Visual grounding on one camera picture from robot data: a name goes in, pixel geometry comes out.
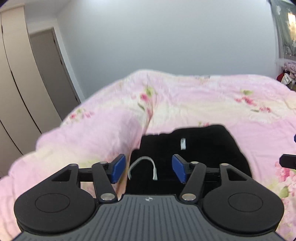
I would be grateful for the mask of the beige wardrobe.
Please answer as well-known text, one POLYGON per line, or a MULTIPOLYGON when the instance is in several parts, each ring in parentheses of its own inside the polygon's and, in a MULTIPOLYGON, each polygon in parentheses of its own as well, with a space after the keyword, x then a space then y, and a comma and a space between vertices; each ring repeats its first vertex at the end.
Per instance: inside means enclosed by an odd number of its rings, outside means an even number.
POLYGON ((1 176, 60 125, 30 44, 24 6, 1 11, 1 176))

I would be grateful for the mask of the black pants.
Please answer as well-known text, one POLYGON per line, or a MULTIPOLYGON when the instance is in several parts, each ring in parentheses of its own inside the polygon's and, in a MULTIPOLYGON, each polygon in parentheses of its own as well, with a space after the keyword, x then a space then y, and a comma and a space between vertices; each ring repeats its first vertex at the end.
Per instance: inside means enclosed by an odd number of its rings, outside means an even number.
POLYGON ((130 157, 130 163, 137 161, 137 164, 130 172, 126 194, 180 195, 185 185, 172 168, 174 154, 187 162, 201 162, 208 168, 228 163, 248 176, 252 175, 247 159, 224 126, 180 128, 171 133, 142 136, 139 147, 130 157))

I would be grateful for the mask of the grey door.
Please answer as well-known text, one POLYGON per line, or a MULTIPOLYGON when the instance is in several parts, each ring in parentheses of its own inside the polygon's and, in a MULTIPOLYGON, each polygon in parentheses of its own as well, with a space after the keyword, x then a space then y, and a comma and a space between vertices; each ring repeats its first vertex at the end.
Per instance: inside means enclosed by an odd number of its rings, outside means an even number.
POLYGON ((62 120, 80 104, 53 28, 29 34, 34 58, 53 105, 62 120))

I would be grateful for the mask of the floral window curtain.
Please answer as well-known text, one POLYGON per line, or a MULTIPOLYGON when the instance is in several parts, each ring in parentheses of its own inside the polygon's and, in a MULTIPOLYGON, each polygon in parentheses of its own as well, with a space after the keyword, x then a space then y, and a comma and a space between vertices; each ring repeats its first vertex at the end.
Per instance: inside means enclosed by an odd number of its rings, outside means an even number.
POLYGON ((279 56, 295 61, 295 3, 269 2, 277 31, 279 56))

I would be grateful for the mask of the pink floral bed quilt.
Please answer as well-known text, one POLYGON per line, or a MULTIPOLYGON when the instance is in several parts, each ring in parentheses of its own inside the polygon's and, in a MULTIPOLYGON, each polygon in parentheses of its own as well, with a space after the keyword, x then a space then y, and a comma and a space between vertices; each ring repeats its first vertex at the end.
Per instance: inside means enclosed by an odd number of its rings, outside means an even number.
POLYGON ((295 153, 295 92, 261 75, 140 70, 93 94, 12 164, 1 179, 1 240, 20 233, 16 199, 66 165, 90 167, 120 153, 129 156, 145 134, 214 124, 234 137, 255 180, 282 199, 285 213, 277 232, 295 239, 295 171, 278 162, 282 154, 295 153))

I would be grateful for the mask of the pile of clothes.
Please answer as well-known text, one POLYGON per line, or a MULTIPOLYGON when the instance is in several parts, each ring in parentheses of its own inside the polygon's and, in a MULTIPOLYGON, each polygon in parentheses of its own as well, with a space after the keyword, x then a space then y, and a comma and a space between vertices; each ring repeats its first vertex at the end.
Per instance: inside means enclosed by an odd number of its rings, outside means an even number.
POLYGON ((276 78, 277 81, 293 90, 295 87, 295 61, 287 61, 281 67, 282 72, 276 78))

